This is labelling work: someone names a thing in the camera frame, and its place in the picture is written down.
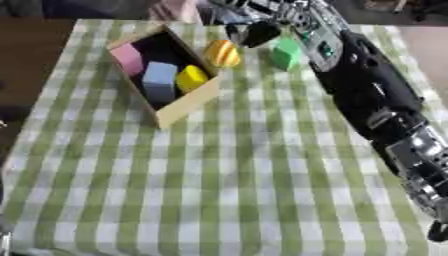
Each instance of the wooden box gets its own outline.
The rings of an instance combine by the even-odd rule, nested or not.
[[[112,56],[117,69],[120,70],[126,84],[141,99],[144,109],[150,114],[155,124],[160,129],[168,128],[177,120],[185,117],[218,96],[219,83],[216,70],[203,61],[180,37],[178,37],[166,25],[155,26],[154,29],[144,34],[132,34],[121,38],[108,45],[110,52],[112,49],[131,43],[142,55],[144,69],[149,61],[162,61],[175,64],[179,71],[186,65],[193,64],[207,73],[209,80],[187,94],[180,95],[177,91],[176,100],[165,106],[157,106],[150,103],[146,97],[141,84],[142,74],[129,77],[122,69],[119,62]]]

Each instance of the robotic hand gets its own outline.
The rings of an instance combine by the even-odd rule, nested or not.
[[[244,46],[260,45],[278,36],[281,25],[290,26],[342,115],[434,219],[428,239],[447,240],[448,144],[421,114],[423,98],[388,58],[324,0],[211,2],[252,17],[245,31],[227,27],[232,41]]]

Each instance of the silver metal part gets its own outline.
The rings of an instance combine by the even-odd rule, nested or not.
[[[314,66],[322,72],[328,71],[341,58],[343,44],[340,32],[348,29],[348,26],[333,7],[320,0],[310,1],[303,15],[310,21],[306,26],[291,24],[292,31],[301,39],[299,43],[302,50]]]
[[[448,182],[448,145],[444,139],[433,127],[423,126],[386,152],[414,203],[434,219],[448,223],[448,197],[438,192]],[[424,173],[419,171],[423,164],[431,167]]]
[[[367,120],[367,126],[371,130],[375,130],[381,124],[385,123],[389,119],[396,116],[397,113],[390,111],[388,108],[380,109],[377,112],[374,112],[369,119]]]
[[[11,253],[12,233],[3,216],[0,216],[0,256],[9,256]]]

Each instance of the table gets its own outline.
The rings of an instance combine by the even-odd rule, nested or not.
[[[74,21],[0,18],[0,104],[31,108],[53,70]],[[0,132],[0,166],[22,122]]]
[[[195,49],[219,27],[172,24]],[[443,255],[430,219],[302,61],[243,51],[220,96],[168,131],[142,123],[104,45],[146,22],[78,21],[4,166],[13,248],[36,255]],[[447,112],[396,27],[355,27]]]

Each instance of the cube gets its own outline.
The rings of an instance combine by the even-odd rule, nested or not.
[[[274,65],[289,70],[299,62],[300,48],[293,39],[282,38],[274,46],[271,58]]]
[[[120,45],[111,50],[111,54],[118,60],[127,75],[134,76],[143,71],[142,56],[132,44]]]
[[[188,65],[176,76],[177,86],[184,93],[193,91],[207,81],[207,74],[194,65]]]
[[[170,63],[151,61],[148,63],[142,84],[146,98],[153,103],[170,103],[176,99],[174,81],[177,66]]]

